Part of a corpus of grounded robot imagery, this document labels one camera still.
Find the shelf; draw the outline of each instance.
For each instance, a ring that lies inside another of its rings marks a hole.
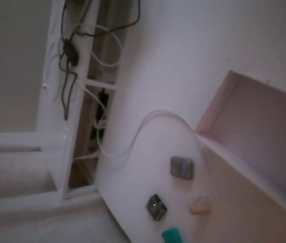
[[[286,209],[286,93],[230,72],[196,133]]]
[[[93,87],[110,89],[110,90],[115,90],[117,88],[117,84],[109,84],[109,83],[104,83],[104,82],[101,82],[101,81],[96,81],[96,80],[91,80],[91,79],[87,79],[86,80],[86,85],[93,86]]]
[[[203,135],[196,136],[203,145],[212,150],[245,178],[251,181],[255,186],[259,187],[275,202],[286,209],[286,193],[280,190],[274,183],[266,179],[258,171],[248,165],[246,161],[238,157],[235,153],[231,152],[216,140]]]

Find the cable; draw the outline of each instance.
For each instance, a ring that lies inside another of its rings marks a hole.
[[[61,20],[61,39],[64,42],[64,37],[63,37],[63,27],[64,27],[64,15],[65,15],[65,10],[66,10],[66,4],[63,6],[63,11],[62,11],[62,20]]]
[[[118,153],[118,154],[111,154],[109,152],[107,152],[103,147],[102,147],[102,144],[101,144],[101,141],[100,141],[100,138],[98,136],[99,134],[99,130],[100,130],[100,127],[97,128],[97,143],[98,143],[98,146],[101,150],[101,152],[109,157],[109,158],[117,158],[117,157],[122,157],[124,156],[129,150],[132,149],[132,147],[134,146],[134,143],[136,141],[136,138],[139,134],[139,132],[141,131],[141,129],[143,128],[143,126],[153,117],[155,116],[159,116],[159,115],[166,115],[166,116],[171,116],[171,117],[174,117],[176,119],[178,119],[179,121],[181,121],[186,127],[188,127],[191,131],[194,132],[194,129],[189,125],[189,123],[184,119],[182,118],[181,116],[177,115],[176,113],[172,112],[172,111],[168,111],[168,110],[155,110],[155,111],[152,111],[151,113],[147,114],[141,121],[141,123],[139,124],[137,130],[136,130],[136,133],[134,134],[131,142],[129,143],[129,146],[122,152]]]
[[[63,12],[62,12],[62,20],[61,20],[61,38],[60,38],[60,41],[59,43],[63,42],[63,44],[65,44],[65,39],[63,37],[63,26],[64,26],[64,16],[65,16],[65,10],[66,10],[66,4],[64,4],[63,6]],[[74,34],[75,34],[75,31],[72,32],[71,34],[71,37],[69,38],[69,41],[72,40],[72,38],[74,37]],[[69,70],[69,64],[70,64],[70,60],[67,58],[66,60],[66,69],[64,69],[62,67],[62,59],[65,55],[65,52],[63,51],[62,54],[60,55],[59,54],[59,62],[58,62],[58,67],[61,71],[65,72],[65,79],[64,79],[64,83],[63,83],[63,87],[62,87],[62,92],[61,92],[61,102],[62,102],[62,106],[63,106],[63,112],[64,112],[64,120],[68,120],[68,115],[69,115],[69,107],[70,107],[70,102],[71,102],[71,96],[72,96],[72,91],[73,91],[73,88],[74,88],[74,85],[75,85],[75,82],[77,80],[77,73],[76,72],[73,72],[73,71],[70,71]],[[68,92],[68,96],[67,96],[67,102],[65,104],[65,101],[64,101],[64,93],[65,93],[65,89],[66,89],[66,84],[67,84],[67,80],[68,80],[68,75],[69,74],[72,74],[74,75],[74,79],[72,81],[72,84],[70,86],[70,89],[69,89],[69,92]]]
[[[102,104],[102,102],[98,99],[98,97],[96,97],[90,90],[88,90],[83,84],[81,84],[79,81],[77,82],[77,84],[82,88],[84,89],[84,91],[86,91],[93,99],[95,99],[98,104],[101,106],[101,108],[103,109],[104,111],[104,114],[102,115],[101,118],[103,118],[103,116],[105,115],[106,113],[106,107]]]
[[[96,28],[100,28],[100,29],[104,29],[104,30],[109,31],[108,28],[103,27],[103,26],[101,26],[101,25],[97,25],[97,24],[91,24],[91,25],[95,26]],[[91,49],[91,55],[92,55],[92,57],[93,57],[99,64],[101,64],[102,66],[105,66],[105,67],[116,67],[116,66],[118,66],[118,65],[120,64],[120,62],[121,62],[122,51],[123,51],[123,48],[124,48],[124,47],[122,46],[122,44],[121,44],[121,41],[120,41],[119,37],[118,37],[115,33],[113,33],[113,32],[112,32],[111,34],[113,35],[113,37],[115,38],[115,40],[118,42],[118,45],[119,45],[120,57],[119,57],[118,61],[116,61],[115,63],[112,63],[112,64],[105,63],[105,62],[101,61],[101,60],[96,56],[96,54],[94,54],[93,50]]]
[[[93,37],[93,38],[96,38],[96,37],[100,37],[100,36],[103,36],[103,35],[106,35],[106,34],[109,34],[109,33],[112,33],[112,32],[115,32],[115,31],[118,31],[118,30],[121,30],[121,29],[125,29],[125,28],[128,28],[128,27],[131,27],[135,24],[137,24],[140,20],[140,17],[141,17],[141,1],[140,0],[137,0],[137,19],[133,22],[133,23],[130,23],[130,24],[125,24],[125,25],[122,25],[122,26],[119,26],[119,27],[116,27],[114,29],[110,29],[110,30],[107,30],[105,32],[102,32],[102,33],[98,33],[98,34],[89,34],[89,33],[84,33],[84,32],[77,32],[76,34],[79,35],[79,36],[88,36],[88,37]]]

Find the teal object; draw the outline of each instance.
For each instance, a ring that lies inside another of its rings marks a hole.
[[[162,233],[164,243],[183,243],[177,228],[166,230]]]

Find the black square object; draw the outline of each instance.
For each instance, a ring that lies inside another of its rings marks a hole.
[[[153,217],[153,220],[155,221],[161,220],[161,218],[167,211],[167,207],[165,207],[161,199],[159,199],[158,195],[152,196],[149,199],[146,207],[151,216]]]

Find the baseboard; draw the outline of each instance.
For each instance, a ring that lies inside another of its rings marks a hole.
[[[40,151],[36,132],[0,133],[0,152]]]

